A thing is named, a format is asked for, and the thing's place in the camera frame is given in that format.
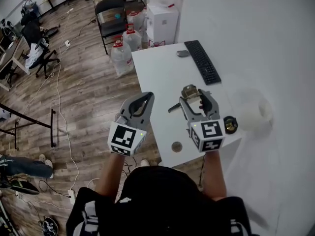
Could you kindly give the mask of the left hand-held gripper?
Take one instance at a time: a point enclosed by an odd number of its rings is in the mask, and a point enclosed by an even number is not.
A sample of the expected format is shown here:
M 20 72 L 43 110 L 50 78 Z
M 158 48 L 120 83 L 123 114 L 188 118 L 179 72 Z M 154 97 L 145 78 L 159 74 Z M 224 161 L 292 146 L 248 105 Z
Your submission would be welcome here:
M 112 153 L 134 156 L 144 143 L 154 104 L 152 92 L 141 92 L 128 98 L 111 122 L 108 146 Z

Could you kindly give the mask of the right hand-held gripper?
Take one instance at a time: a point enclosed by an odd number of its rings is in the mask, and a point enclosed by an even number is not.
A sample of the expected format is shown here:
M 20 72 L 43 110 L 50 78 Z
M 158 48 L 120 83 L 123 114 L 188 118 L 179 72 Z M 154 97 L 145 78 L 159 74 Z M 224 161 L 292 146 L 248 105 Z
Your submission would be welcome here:
M 220 118 L 219 105 L 209 91 L 198 90 L 200 97 L 199 108 L 203 110 L 207 118 Z M 189 137 L 199 152 L 216 151 L 221 148 L 225 140 L 225 127 L 223 119 L 201 120 L 201 113 L 195 113 L 189 103 L 183 97 L 179 98 L 179 104 L 189 127 Z

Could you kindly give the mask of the person's right forearm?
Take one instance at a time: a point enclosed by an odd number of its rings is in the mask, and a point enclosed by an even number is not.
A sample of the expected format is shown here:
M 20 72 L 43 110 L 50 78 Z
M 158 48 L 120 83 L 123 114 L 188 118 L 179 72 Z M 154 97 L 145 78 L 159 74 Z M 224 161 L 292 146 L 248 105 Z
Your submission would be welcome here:
M 214 201 L 227 197 L 218 150 L 205 153 L 202 186 L 203 193 Z

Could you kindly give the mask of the person's left forearm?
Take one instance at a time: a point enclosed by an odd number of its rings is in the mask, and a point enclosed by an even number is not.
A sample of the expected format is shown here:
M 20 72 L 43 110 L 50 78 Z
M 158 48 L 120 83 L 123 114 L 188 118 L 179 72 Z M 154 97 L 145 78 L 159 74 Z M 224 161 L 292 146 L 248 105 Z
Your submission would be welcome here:
M 101 175 L 95 185 L 95 192 L 109 197 L 113 202 L 116 200 L 123 172 L 125 157 L 111 153 L 106 159 Z

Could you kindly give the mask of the black keyboard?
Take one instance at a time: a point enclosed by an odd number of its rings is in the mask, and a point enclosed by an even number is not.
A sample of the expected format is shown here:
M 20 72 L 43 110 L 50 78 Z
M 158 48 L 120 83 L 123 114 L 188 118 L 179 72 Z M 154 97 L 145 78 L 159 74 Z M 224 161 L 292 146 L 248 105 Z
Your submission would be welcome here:
M 198 40 L 186 41 L 184 45 L 196 64 L 204 83 L 206 85 L 220 83 L 221 78 L 200 42 Z

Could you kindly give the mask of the water jugs with red caps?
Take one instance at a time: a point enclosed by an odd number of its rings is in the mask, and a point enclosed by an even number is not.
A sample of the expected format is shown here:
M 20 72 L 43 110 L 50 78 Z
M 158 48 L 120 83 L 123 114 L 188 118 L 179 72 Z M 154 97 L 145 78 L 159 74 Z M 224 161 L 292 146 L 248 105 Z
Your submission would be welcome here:
M 131 48 L 123 41 L 123 36 L 115 37 L 116 41 L 111 49 L 111 61 L 114 65 L 117 77 L 128 74 L 134 69 Z

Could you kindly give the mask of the black folding chair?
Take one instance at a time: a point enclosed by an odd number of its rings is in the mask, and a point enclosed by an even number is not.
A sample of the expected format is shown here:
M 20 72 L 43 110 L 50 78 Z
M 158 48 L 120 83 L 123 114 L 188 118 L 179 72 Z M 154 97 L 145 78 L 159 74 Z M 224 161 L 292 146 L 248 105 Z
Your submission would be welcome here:
M 119 13 L 120 17 L 119 18 L 115 17 L 113 20 L 101 23 L 99 16 L 102 16 L 103 12 L 113 9 L 119 10 L 121 12 Z M 106 43 L 104 40 L 106 38 L 122 34 L 126 30 L 127 15 L 125 3 L 124 0 L 102 0 L 94 7 L 94 10 L 105 53 L 108 54 L 106 49 Z

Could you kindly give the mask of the white cardboard box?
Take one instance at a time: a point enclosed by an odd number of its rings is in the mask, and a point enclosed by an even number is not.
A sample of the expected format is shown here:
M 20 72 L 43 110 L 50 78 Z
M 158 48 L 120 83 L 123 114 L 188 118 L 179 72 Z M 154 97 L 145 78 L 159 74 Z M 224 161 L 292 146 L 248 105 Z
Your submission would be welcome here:
M 179 17 L 177 8 L 148 3 L 147 17 L 148 42 L 173 44 Z

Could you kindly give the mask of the person's black printed shirt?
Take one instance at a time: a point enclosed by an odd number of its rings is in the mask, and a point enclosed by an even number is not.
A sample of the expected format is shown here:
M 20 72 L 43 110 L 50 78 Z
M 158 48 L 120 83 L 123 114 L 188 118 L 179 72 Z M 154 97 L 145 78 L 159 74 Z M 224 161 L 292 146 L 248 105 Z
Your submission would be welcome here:
M 66 223 L 67 236 L 252 236 L 244 202 L 207 197 L 185 173 L 140 167 L 113 201 L 80 188 Z

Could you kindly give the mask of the black elongated floor object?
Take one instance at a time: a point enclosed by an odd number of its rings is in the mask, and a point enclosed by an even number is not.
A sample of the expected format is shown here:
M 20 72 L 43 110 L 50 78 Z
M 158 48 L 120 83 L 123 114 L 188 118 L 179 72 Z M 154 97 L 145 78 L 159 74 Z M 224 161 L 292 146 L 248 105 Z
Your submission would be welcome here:
M 56 27 L 52 27 L 50 29 L 45 29 L 43 32 L 43 35 L 47 38 L 50 38 L 58 32 L 59 28 L 60 28 L 60 25 Z

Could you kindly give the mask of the white cloth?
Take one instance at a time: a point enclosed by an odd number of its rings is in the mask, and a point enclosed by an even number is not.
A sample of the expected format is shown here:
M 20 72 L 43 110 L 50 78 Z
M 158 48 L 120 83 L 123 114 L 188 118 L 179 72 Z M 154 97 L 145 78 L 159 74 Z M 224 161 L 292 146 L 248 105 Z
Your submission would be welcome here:
M 26 70 L 29 70 L 31 68 L 31 66 L 38 60 L 42 53 L 43 49 L 41 46 L 36 49 L 36 44 L 31 44 L 30 53 L 28 54 L 28 58 L 25 61 Z

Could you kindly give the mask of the dark-top desk white legs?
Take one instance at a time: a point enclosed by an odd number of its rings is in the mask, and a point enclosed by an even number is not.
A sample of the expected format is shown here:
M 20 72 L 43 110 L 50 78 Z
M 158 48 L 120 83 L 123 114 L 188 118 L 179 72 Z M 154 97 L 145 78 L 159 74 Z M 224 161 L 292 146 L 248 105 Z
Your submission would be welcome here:
M 10 48 L 8 48 L 1 56 L 0 56 L 0 88 L 10 91 L 11 86 L 8 82 L 5 82 L 4 79 L 9 73 L 8 65 L 12 62 L 14 65 L 18 66 L 22 71 L 24 71 L 27 75 L 30 75 L 30 71 L 25 68 L 23 64 L 19 62 L 19 59 L 16 58 L 16 53 L 21 44 L 22 38 L 18 38 L 13 41 L 13 44 Z

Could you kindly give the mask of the black green curved object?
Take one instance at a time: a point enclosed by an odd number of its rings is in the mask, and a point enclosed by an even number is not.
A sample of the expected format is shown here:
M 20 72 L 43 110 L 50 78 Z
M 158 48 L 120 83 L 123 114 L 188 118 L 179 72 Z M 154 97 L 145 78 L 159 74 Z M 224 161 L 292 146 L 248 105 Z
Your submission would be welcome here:
M 14 191 L 30 194 L 30 195 L 38 195 L 39 190 L 33 186 L 31 183 L 27 181 L 21 180 L 0 180 L 0 188 L 9 188 Z

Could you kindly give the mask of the black white printed bag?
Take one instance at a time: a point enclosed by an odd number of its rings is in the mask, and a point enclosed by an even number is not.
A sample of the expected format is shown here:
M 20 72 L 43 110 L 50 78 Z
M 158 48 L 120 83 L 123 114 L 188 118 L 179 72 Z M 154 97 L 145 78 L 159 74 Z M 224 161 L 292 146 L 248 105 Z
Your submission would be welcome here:
M 50 217 L 44 217 L 44 220 L 38 222 L 42 228 L 43 236 L 58 236 L 59 227 L 56 221 Z

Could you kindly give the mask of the black metal stand frame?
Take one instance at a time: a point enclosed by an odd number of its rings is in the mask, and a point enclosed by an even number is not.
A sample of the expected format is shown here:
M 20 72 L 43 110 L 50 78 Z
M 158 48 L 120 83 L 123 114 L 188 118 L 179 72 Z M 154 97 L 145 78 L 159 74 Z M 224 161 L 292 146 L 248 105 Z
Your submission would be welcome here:
M 23 124 L 23 125 L 19 126 L 18 121 L 16 120 L 13 128 L 10 128 L 7 130 L 0 128 L 0 132 L 14 137 L 14 149 L 15 150 L 19 151 L 19 148 L 17 147 L 17 130 L 24 128 L 24 127 L 31 126 L 31 125 L 35 125 L 35 124 L 40 125 L 40 126 L 45 127 L 45 128 L 50 130 L 50 146 L 52 148 L 54 148 L 56 146 L 56 143 L 54 143 L 54 140 L 53 140 L 53 120 L 54 120 L 54 115 L 56 114 L 56 112 L 53 109 L 50 110 L 50 124 L 46 124 L 46 123 L 43 123 L 41 121 L 35 120 L 35 119 L 33 119 L 27 115 L 24 115 L 18 111 L 15 111 L 15 110 L 13 110 L 13 109 L 11 109 L 11 108 L 9 108 L 9 107 L 1 104 L 1 103 L 0 103 L 0 108 L 2 108 L 5 111 L 8 111 L 12 115 L 16 115 L 17 117 L 28 121 L 27 124 Z

